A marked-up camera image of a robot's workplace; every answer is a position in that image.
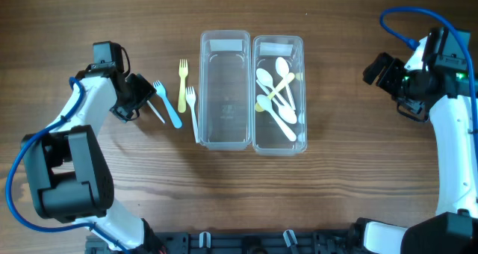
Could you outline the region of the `large white plastic spoon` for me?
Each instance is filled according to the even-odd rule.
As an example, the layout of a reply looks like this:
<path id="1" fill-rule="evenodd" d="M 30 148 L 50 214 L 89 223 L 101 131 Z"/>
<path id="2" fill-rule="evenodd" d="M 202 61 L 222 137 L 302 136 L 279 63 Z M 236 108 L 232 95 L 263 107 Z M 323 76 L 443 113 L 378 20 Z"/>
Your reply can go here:
<path id="1" fill-rule="evenodd" d="M 297 136 L 291 130 L 289 126 L 285 124 L 285 122 L 277 115 L 277 113 L 273 110 L 272 101 L 268 99 L 265 95 L 257 95 L 256 97 L 257 103 L 266 111 L 268 112 L 271 117 L 276 121 L 277 125 L 280 127 L 284 135 L 289 139 L 289 141 L 294 142 L 297 140 Z"/>

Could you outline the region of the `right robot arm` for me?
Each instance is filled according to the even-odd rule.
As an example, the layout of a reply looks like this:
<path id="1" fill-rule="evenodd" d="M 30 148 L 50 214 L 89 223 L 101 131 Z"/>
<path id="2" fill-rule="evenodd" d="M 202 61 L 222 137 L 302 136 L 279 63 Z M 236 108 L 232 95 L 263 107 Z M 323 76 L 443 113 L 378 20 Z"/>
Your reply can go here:
<path id="1" fill-rule="evenodd" d="M 450 30 L 431 29 L 407 62 L 383 52 L 363 72 L 391 95 L 397 112 L 431 122 L 438 152 L 435 216 L 409 228 L 359 219 L 351 250 L 366 253 L 476 253 L 477 150 L 465 55 Z"/>

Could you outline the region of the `small white plastic spoon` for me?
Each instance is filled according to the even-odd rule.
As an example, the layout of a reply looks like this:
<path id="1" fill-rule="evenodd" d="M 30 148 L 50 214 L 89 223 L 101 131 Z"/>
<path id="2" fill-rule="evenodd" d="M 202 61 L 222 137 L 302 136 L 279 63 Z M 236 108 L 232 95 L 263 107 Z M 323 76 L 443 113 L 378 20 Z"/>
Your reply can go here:
<path id="1" fill-rule="evenodd" d="M 288 78 L 289 66 L 288 66 L 287 61 L 284 58 L 277 57 L 277 59 L 276 59 L 276 71 L 281 77 L 283 77 L 285 79 Z M 293 95 L 292 95 L 289 84 L 287 84 L 285 86 L 285 88 L 286 88 L 286 91 L 287 91 L 290 106 L 295 111 L 296 110 L 295 102 L 294 102 L 294 98 L 293 98 Z"/>

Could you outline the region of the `clear plastic container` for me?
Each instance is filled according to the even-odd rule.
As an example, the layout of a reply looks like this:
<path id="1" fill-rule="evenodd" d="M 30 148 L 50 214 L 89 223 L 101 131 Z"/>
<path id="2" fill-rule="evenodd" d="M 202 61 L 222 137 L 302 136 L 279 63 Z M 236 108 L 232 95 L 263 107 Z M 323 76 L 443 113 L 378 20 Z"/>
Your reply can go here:
<path id="1" fill-rule="evenodd" d="M 202 33 L 199 59 L 199 143 L 241 151 L 251 143 L 251 37 L 244 30 Z"/>
<path id="2" fill-rule="evenodd" d="M 304 152 L 308 147 L 308 126 L 305 53 L 302 39 L 291 35 L 257 36 L 253 41 L 252 55 L 253 100 L 255 102 L 252 144 L 255 151 L 261 155 L 295 155 Z M 287 79 L 281 77 L 276 71 L 277 57 L 284 58 L 288 63 Z M 271 101 L 275 96 L 283 105 L 291 108 L 285 88 L 287 84 L 294 98 L 297 123 L 290 124 L 283 121 L 297 136 L 294 142 L 287 139 L 276 121 L 256 100 L 257 95 L 265 95 Z M 279 116 L 277 105 L 273 101 L 272 105 Z"/>

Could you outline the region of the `yellow plastic fork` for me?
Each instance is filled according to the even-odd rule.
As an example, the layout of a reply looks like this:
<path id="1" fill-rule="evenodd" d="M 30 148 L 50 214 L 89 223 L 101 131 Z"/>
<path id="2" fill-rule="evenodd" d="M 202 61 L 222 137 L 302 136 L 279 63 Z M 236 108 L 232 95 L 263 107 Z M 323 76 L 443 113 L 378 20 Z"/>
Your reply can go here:
<path id="1" fill-rule="evenodd" d="M 178 112 L 184 113 L 186 111 L 186 77 L 188 76 L 188 62 L 187 59 L 179 61 L 179 98 L 178 98 Z"/>

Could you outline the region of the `light blue plastic fork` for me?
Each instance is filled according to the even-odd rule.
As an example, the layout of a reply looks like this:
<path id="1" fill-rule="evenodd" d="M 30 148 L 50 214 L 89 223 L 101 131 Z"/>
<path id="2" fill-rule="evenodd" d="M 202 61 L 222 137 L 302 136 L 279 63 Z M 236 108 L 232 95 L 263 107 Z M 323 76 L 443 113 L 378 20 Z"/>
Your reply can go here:
<path id="1" fill-rule="evenodd" d="M 156 80 L 153 82 L 153 87 L 156 89 L 156 93 L 160 96 L 163 100 L 165 108 L 167 109 L 167 113 L 170 116 L 171 122 L 175 128 L 182 127 L 182 121 L 176 112 L 175 108 L 171 105 L 169 99 L 167 98 L 167 91 L 165 86 L 159 81 Z"/>

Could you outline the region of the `thin white plastic fork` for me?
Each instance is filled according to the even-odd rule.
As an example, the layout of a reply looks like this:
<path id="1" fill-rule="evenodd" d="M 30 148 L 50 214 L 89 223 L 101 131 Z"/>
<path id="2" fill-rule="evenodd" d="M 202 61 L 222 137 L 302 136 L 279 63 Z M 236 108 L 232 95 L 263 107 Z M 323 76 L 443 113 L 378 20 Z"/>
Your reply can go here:
<path id="1" fill-rule="evenodd" d="M 152 109 L 152 111 L 154 112 L 154 114 L 156 115 L 156 117 L 157 117 L 163 124 L 166 124 L 164 118 L 161 116 L 161 114 L 160 114 L 159 111 L 156 109 L 156 107 L 155 107 L 150 101 L 147 101 L 146 103 L 147 103 L 147 105 Z"/>

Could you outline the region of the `white spoon with round bowl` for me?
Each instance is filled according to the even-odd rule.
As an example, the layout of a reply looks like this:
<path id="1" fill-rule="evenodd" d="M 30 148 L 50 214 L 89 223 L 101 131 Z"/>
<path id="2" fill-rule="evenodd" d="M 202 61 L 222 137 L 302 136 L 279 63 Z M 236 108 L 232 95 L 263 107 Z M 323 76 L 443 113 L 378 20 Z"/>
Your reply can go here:
<path id="1" fill-rule="evenodd" d="M 283 105 L 280 101 L 277 100 L 275 96 L 272 98 L 272 101 L 277 105 L 279 116 L 285 122 L 290 124 L 297 123 L 297 116 L 292 108 L 289 108 L 288 106 Z"/>

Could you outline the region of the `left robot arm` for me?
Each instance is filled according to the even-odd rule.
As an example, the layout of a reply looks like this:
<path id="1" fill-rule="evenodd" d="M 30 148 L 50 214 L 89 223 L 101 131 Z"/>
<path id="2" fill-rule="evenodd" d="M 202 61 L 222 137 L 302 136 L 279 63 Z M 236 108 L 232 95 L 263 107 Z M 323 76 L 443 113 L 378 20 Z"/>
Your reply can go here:
<path id="1" fill-rule="evenodd" d="M 69 79 L 72 95 L 43 130 L 27 134 L 14 161 L 24 164 L 37 214 L 62 225 L 84 227 L 120 253 L 165 253 L 149 224 L 114 197 L 114 182 L 97 135 L 108 114 L 127 123 L 155 93 L 130 70 L 118 43 L 93 44 L 93 63 Z"/>

